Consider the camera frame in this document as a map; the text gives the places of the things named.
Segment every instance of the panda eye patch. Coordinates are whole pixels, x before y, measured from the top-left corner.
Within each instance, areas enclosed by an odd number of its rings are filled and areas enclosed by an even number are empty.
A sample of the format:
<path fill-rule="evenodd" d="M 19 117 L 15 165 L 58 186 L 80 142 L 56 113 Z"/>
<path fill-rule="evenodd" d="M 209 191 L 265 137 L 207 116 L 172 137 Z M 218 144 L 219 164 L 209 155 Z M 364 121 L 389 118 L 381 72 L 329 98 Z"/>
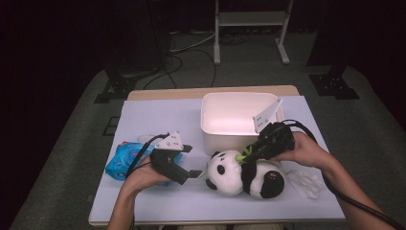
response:
<path fill-rule="evenodd" d="M 224 173 L 226 172 L 226 169 L 224 169 L 224 166 L 218 165 L 218 166 L 217 166 L 217 172 L 218 172 L 219 174 L 224 174 Z"/>

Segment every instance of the panda ear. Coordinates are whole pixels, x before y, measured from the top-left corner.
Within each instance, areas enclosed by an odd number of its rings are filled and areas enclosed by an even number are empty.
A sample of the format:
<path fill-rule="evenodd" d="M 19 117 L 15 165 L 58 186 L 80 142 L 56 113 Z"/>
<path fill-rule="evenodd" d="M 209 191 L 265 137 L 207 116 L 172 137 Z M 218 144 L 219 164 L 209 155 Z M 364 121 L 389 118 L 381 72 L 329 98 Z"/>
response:
<path fill-rule="evenodd" d="M 206 179 L 206 184 L 212 190 L 217 190 L 217 186 L 215 186 L 215 184 L 212 181 L 210 181 L 210 179 Z"/>
<path fill-rule="evenodd" d="M 219 151 L 216 151 L 213 155 L 212 155 L 212 159 L 213 159 L 213 157 L 215 157 L 216 155 L 218 155 L 220 152 Z"/>

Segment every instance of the forearm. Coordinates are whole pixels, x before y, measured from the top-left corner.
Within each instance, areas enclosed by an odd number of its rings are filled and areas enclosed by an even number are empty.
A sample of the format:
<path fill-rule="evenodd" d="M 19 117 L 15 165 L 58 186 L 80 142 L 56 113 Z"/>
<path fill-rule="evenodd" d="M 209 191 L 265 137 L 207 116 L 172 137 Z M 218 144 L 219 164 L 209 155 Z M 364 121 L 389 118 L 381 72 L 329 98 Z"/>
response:
<path fill-rule="evenodd" d="M 120 190 L 107 229 L 127 230 L 133 220 L 134 202 L 138 192 Z"/>
<path fill-rule="evenodd" d="M 321 170 L 331 185 L 340 193 L 365 204 L 376 211 L 382 212 L 382 210 L 364 193 L 347 170 L 334 157 L 331 157 L 328 164 L 321 168 Z M 351 229 L 393 229 L 381 219 L 347 203 L 341 198 L 337 197 L 337 200 Z"/>

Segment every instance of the gray carpet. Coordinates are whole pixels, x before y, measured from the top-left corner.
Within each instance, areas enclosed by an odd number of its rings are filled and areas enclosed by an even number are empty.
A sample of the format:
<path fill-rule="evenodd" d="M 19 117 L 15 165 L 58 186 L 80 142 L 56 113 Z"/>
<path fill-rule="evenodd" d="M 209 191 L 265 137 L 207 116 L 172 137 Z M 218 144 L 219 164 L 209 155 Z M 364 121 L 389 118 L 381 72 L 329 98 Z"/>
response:
<path fill-rule="evenodd" d="M 308 75 L 325 73 L 328 66 L 305 66 L 315 35 L 286 35 L 289 65 L 280 60 L 274 34 L 252 35 L 237 46 L 221 46 L 214 87 L 295 85 L 306 97 L 331 153 L 388 215 L 406 225 L 405 133 L 367 79 L 351 67 L 344 79 L 360 100 L 337 101 L 317 94 Z M 182 47 L 198 39 L 201 37 L 179 34 L 172 45 Z M 213 55 L 211 45 L 196 49 Z M 183 60 L 182 67 L 171 74 L 178 88 L 210 87 L 214 66 L 206 54 L 190 51 L 178 57 Z M 178 65 L 178 59 L 168 58 L 168 71 Z M 136 88 L 142 89 L 152 79 L 140 80 Z M 102 134 L 109 119 L 120 116 L 124 102 L 94 103 L 106 83 L 107 76 L 101 70 L 88 85 L 11 229 L 95 228 L 87 218 L 113 140 Z M 147 89 L 160 88 L 173 88 L 168 77 L 159 78 Z M 285 227 L 348 229 L 344 222 L 295 222 Z"/>

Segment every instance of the dark background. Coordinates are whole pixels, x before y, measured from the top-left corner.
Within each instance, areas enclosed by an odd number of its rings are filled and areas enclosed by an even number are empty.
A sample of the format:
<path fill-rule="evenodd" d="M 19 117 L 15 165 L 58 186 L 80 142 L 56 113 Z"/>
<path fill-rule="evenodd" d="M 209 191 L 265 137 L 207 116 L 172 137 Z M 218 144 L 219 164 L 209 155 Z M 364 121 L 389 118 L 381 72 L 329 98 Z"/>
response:
<path fill-rule="evenodd" d="M 286 1 L 242 2 L 221 0 L 221 10 L 286 6 Z M 149 4 L 157 7 L 155 22 L 150 21 Z M 330 65 L 345 57 L 406 127 L 401 114 L 406 99 L 405 10 L 404 1 L 395 0 L 296 0 L 288 31 L 318 31 L 308 65 Z M 114 72 L 128 63 L 140 71 L 162 67 L 167 37 L 160 46 L 147 43 L 157 36 L 151 25 L 159 28 L 158 34 L 213 30 L 214 0 L 9 0 L 0 3 L 0 17 L 1 105 L 6 114 L 1 128 L 0 228 L 7 229 L 90 80 L 100 70 Z M 150 49 L 153 56 L 146 55 Z"/>

